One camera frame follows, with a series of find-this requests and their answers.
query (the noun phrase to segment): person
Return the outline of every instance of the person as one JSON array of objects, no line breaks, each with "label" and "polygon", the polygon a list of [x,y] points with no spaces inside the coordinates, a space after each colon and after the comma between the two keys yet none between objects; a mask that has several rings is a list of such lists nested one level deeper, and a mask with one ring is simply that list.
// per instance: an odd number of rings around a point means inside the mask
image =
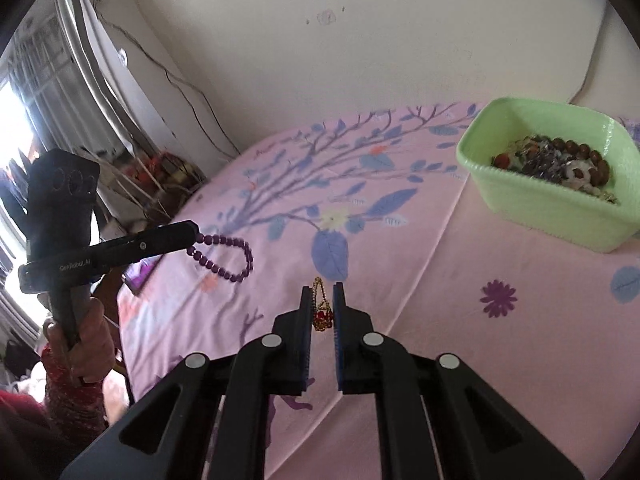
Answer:
[{"label": "person", "polygon": [[[63,469],[106,428],[102,380],[115,352],[102,303],[91,298],[78,327],[80,342],[66,350],[61,327],[44,324],[46,396],[0,392],[0,478],[58,480]],[[78,386],[78,378],[85,385]]]}]

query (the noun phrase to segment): purple bead bracelet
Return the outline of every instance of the purple bead bracelet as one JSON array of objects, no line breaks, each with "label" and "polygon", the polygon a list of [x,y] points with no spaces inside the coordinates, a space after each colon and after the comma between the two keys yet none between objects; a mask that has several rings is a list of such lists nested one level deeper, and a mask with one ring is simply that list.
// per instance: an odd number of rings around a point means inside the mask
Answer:
[{"label": "purple bead bracelet", "polygon": [[241,283],[249,273],[254,270],[254,256],[251,254],[249,244],[242,240],[242,238],[228,238],[226,236],[219,235],[204,235],[198,233],[196,236],[196,243],[206,245],[226,245],[229,247],[237,247],[244,251],[244,259],[246,260],[246,266],[239,274],[233,274],[225,269],[225,267],[217,266],[214,262],[209,260],[201,251],[196,250],[194,246],[187,249],[187,254],[192,256],[201,267],[209,269],[214,274],[217,274],[225,280],[229,280],[231,283]]}]

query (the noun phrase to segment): human hand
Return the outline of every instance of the human hand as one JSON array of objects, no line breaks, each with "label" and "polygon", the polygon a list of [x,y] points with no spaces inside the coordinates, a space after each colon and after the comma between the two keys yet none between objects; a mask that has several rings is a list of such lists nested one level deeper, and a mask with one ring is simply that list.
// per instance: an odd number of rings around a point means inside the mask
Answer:
[{"label": "human hand", "polygon": [[80,341],[67,349],[62,327],[49,318],[44,322],[44,334],[55,360],[70,370],[72,377],[82,377],[85,383],[103,380],[115,364],[113,339],[104,319],[104,307],[97,298],[89,300],[89,309],[80,322]]}]

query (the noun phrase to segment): person's arm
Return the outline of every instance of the person's arm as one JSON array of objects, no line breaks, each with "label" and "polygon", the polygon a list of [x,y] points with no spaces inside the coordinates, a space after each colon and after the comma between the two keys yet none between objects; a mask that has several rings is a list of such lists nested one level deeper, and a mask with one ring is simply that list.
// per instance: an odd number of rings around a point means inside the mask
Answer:
[{"label": "person's arm", "polygon": [[[80,342],[66,352],[62,329],[47,321],[49,345],[42,352],[42,364],[47,371],[44,407],[49,424],[65,440],[82,448],[107,428],[102,380],[115,362],[102,303],[95,298],[91,302],[79,326]],[[74,386],[71,377],[82,377],[87,386]]]}]

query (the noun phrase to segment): pink tablecloth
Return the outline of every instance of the pink tablecloth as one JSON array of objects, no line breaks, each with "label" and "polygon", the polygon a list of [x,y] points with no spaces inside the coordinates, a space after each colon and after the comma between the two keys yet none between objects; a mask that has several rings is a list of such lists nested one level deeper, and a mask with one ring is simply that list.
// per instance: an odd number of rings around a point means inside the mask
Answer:
[{"label": "pink tablecloth", "polygon": [[[264,140],[178,219],[244,237],[255,271],[222,282],[183,253],[119,295],[133,391],[193,351],[235,353],[316,275],[413,353],[460,355],[599,479],[640,421],[640,240],[596,254],[493,215],[455,160],[475,104],[382,110]],[[640,140],[640,128],[628,124]],[[209,257],[231,270],[242,254]],[[331,332],[310,385],[271,406],[271,479],[380,477],[374,403],[337,393]]]}]

